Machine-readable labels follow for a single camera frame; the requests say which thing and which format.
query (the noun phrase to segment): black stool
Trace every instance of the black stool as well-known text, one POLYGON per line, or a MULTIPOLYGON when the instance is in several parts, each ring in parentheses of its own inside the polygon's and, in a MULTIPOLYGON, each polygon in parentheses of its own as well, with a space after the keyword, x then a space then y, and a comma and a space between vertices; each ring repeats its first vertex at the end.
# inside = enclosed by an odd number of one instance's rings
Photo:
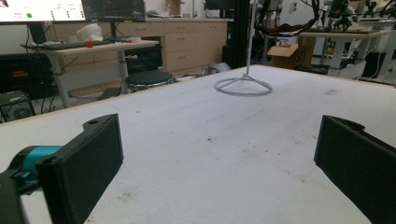
POLYGON ((170 73, 154 70, 131 74, 125 78, 125 82, 131 91, 143 91, 171 84, 175 79, 170 73))

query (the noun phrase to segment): cardboard box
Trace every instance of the cardboard box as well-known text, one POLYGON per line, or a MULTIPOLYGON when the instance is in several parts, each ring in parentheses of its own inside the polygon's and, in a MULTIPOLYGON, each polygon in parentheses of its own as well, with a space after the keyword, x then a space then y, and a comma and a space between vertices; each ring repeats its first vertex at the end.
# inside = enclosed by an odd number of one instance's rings
POLYGON ((273 67, 294 69, 297 60, 298 44, 273 46, 268 51, 272 56, 271 65, 273 67))
POLYGON ((166 7, 169 7, 171 10, 169 16, 180 16, 180 5, 181 0, 165 0, 166 7))

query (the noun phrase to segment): monitor screen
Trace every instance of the monitor screen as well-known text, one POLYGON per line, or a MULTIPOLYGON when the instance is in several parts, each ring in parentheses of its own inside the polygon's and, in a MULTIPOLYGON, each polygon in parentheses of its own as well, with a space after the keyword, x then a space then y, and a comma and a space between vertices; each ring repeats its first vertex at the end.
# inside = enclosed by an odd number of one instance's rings
POLYGON ((0 22, 85 21, 81 0, 0 0, 0 22))
POLYGON ((205 0, 205 9, 209 10, 233 9, 234 5, 234 0, 205 0))
POLYGON ((143 0, 82 0, 87 21, 145 21, 143 0))

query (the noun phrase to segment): keyboard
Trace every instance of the keyboard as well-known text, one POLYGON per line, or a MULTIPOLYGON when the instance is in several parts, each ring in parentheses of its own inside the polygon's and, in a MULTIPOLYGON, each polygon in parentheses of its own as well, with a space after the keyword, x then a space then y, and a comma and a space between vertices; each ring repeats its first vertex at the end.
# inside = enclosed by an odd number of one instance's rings
MULTIPOLYGON (((98 45, 107 45, 110 43, 108 40, 94 40, 92 41, 94 46, 98 45)), ((59 49, 78 49, 78 48, 85 48, 87 47, 85 42, 77 42, 77 43, 68 43, 68 44, 53 44, 53 45, 43 45, 40 46, 41 49, 48 49, 48 50, 59 50, 59 49)))

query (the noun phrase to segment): stand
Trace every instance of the stand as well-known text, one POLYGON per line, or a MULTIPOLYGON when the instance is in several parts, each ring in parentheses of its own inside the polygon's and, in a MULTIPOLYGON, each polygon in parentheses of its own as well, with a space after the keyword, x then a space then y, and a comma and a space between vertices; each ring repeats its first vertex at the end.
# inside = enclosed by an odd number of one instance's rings
POLYGON ((227 93, 230 95, 236 95, 236 96, 261 96, 261 95, 268 94, 273 90, 271 85, 269 85, 268 83, 259 81, 259 80, 254 79, 253 77, 250 77, 248 75, 249 67, 250 67, 251 47, 252 47, 253 36, 254 36, 254 21, 256 18, 256 10, 257 10, 257 0, 254 0, 252 16, 251 16, 251 20, 250 20, 250 34, 249 34, 249 44, 248 44, 248 53, 247 53, 247 72, 244 75, 242 75, 242 77, 240 77, 240 78, 226 78, 226 79, 218 81, 214 86, 217 91, 221 91, 221 92, 224 92, 224 93, 227 93), (253 81, 253 82, 256 82, 257 84, 263 86, 266 90, 258 91, 258 92, 237 92, 237 91, 227 91, 227 90, 223 89, 237 81, 253 81))

